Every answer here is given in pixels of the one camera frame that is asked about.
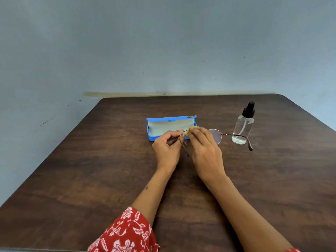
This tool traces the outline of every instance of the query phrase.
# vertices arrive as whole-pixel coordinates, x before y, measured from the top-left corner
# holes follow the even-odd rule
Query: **light blue wall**
[[[335,21],[336,0],[0,0],[0,204],[86,91],[274,92],[336,130]]]

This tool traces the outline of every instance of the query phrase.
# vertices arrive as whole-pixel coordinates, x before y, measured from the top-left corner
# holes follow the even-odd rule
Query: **hand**
[[[184,142],[184,137],[181,136],[174,144],[169,146],[167,140],[171,137],[183,135],[183,130],[167,131],[153,143],[153,149],[157,159],[157,171],[164,170],[173,173],[180,158],[181,139]]]
[[[216,144],[212,133],[204,127],[192,127],[188,137],[194,148],[192,160],[201,180],[209,186],[226,177],[222,151]]]

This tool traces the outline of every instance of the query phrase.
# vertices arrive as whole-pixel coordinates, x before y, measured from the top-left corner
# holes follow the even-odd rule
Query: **person's right hand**
[[[209,186],[226,177],[222,151],[212,133],[204,127],[192,127],[188,137],[194,148],[192,160],[201,180]]]

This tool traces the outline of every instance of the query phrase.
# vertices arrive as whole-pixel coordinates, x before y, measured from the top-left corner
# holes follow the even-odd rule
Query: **wooden table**
[[[249,101],[254,151],[224,137],[227,175],[294,246],[336,251],[336,132],[281,95],[101,100],[0,208],[0,247],[86,250],[155,171],[146,118],[196,114],[229,133]],[[242,251],[185,154],[153,229],[160,251]]]

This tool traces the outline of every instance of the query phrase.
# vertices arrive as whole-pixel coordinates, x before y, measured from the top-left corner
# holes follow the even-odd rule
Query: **person's left hand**
[[[167,140],[171,137],[178,137],[183,134],[183,130],[167,131],[153,143],[153,149],[157,159],[157,171],[165,170],[173,173],[180,158],[181,139],[184,142],[184,137],[181,136],[177,141],[169,146]]]

